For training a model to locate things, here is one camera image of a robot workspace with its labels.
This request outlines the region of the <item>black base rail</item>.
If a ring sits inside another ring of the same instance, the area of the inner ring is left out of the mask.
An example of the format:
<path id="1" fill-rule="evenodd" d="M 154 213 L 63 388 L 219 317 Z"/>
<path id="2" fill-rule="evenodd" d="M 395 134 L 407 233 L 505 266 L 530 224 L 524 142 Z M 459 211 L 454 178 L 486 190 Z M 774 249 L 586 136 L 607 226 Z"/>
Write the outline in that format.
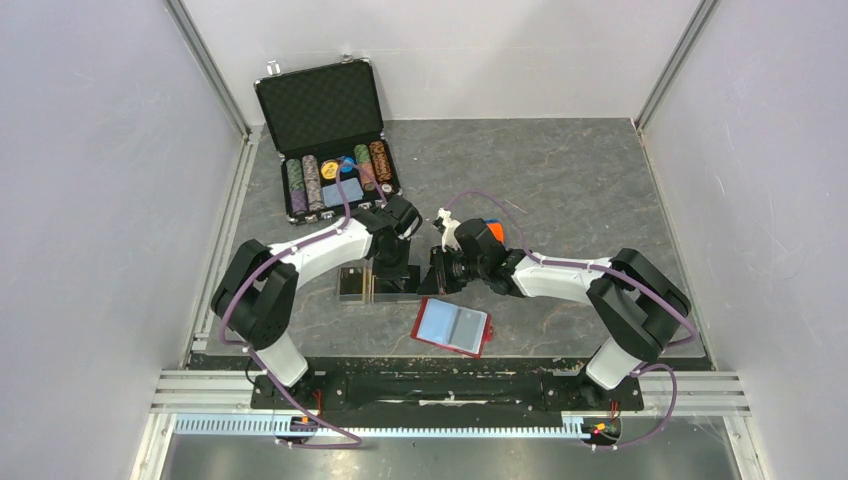
<path id="1" fill-rule="evenodd" d="M 344 428 L 555 427 L 565 411 L 645 409 L 629 378 L 609 393 L 583 377 L 585 359 L 312 357 L 288 391 Z"/>

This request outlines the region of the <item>blue card deck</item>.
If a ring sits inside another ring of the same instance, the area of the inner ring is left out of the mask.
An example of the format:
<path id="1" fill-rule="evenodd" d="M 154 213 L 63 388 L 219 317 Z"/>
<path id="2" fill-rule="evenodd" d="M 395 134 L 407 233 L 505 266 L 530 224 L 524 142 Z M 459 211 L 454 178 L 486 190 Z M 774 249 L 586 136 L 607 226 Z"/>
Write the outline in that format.
<path id="1" fill-rule="evenodd" d="M 342 205 L 343 197 L 349 203 L 363 199 L 364 192 L 358 180 L 354 178 L 345 179 L 340 182 L 340 187 L 333 183 L 322 188 L 322 199 L 326 207 Z"/>

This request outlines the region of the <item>yellow poker chip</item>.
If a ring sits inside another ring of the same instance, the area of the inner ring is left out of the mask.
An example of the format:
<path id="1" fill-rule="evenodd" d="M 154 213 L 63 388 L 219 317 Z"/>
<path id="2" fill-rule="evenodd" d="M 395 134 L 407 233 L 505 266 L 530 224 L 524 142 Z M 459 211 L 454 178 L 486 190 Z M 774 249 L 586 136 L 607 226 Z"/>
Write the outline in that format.
<path id="1" fill-rule="evenodd" d="M 326 160 L 320 166 L 320 174 L 324 180 L 334 181 L 339 171 L 339 162 L 337 160 Z"/>

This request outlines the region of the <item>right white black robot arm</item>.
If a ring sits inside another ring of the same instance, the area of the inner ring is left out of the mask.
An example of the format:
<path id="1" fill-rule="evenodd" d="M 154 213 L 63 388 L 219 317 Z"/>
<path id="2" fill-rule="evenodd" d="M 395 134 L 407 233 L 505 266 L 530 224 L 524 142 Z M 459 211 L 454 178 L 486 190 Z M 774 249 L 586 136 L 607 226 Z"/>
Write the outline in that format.
<path id="1" fill-rule="evenodd" d="M 580 400 L 591 408 L 606 406 L 627 376 L 675 345 L 679 328 L 696 333 L 687 295 L 637 250 L 596 260 L 556 258 L 506 247 L 480 218 L 458 222 L 443 211 L 434 226 L 441 242 L 430 251 L 419 294 L 450 295 L 480 281 L 502 296 L 558 298 L 595 309 L 609 337 L 577 382 Z"/>

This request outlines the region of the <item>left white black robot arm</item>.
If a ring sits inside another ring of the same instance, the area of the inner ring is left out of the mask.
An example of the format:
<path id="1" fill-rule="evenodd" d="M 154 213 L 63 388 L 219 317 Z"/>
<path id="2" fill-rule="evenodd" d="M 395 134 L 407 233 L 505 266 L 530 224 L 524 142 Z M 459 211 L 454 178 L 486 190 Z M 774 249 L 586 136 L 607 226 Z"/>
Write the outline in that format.
<path id="1" fill-rule="evenodd" d="M 408 269 L 419 211 L 394 196 L 383 205 L 355 208 L 332 225 L 299 239 L 264 245 L 241 244 L 210 300 L 210 310 L 232 331 L 232 344 L 244 347 L 276 380 L 275 392 L 290 407 L 306 405 L 314 394 L 308 363 L 288 329 L 299 288 L 346 263 L 370 259 L 396 279 Z"/>

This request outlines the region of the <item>red leather card holder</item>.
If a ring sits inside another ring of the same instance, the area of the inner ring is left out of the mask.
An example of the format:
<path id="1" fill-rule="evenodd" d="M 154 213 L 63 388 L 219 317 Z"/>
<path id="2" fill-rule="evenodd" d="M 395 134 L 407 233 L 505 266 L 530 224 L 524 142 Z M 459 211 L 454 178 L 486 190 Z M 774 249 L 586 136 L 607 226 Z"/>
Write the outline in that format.
<path id="1" fill-rule="evenodd" d="M 436 298 L 421 300 L 410 337 L 472 358 L 480 358 L 492 339 L 491 315 Z"/>

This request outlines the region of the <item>clear box with black cards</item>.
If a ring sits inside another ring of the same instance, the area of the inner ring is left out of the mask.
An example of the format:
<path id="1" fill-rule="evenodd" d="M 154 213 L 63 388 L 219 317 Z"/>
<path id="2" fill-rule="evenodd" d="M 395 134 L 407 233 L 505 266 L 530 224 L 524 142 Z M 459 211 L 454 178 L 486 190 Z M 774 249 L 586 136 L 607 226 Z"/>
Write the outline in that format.
<path id="1" fill-rule="evenodd" d="M 415 302 L 420 282 L 419 265 L 409 265 L 395 280 L 378 277 L 368 266 L 343 266 L 338 270 L 336 294 L 340 302 L 351 304 Z"/>

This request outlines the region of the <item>blue orange tape dispenser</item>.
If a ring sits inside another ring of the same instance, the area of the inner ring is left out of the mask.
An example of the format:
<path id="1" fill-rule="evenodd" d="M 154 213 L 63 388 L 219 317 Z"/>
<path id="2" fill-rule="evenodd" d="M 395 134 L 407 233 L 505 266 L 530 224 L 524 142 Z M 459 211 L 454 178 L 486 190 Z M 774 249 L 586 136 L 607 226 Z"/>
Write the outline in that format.
<path id="1" fill-rule="evenodd" d="M 500 220 L 487 219 L 484 221 L 484 224 L 487 226 L 489 231 L 499 243 L 505 243 L 505 229 Z"/>

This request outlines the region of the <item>black poker chip case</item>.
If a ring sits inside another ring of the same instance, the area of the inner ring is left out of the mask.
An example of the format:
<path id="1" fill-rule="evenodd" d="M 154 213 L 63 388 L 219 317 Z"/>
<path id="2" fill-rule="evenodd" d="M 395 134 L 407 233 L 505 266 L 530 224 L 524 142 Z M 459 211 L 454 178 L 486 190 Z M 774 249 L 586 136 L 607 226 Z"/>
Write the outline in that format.
<path id="1" fill-rule="evenodd" d="M 364 192 L 352 207 L 368 207 L 402 191 L 388 141 L 371 62 L 355 59 L 273 76 L 254 83 L 276 151 L 286 217 L 293 225 L 340 216 L 326 207 L 322 188 L 354 178 Z M 326 160 L 352 157 L 350 172 L 324 180 Z"/>

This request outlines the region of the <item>blue poker chip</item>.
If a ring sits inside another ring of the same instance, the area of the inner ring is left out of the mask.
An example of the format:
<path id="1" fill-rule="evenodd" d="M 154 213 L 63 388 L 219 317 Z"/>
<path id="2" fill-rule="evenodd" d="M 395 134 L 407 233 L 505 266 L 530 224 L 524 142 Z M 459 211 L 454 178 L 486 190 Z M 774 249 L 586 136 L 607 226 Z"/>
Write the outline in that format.
<path id="1" fill-rule="evenodd" d="M 338 158 L 338 165 L 342 172 L 347 173 L 354 169 L 354 165 L 356 164 L 355 160 L 349 156 L 342 156 Z"/>

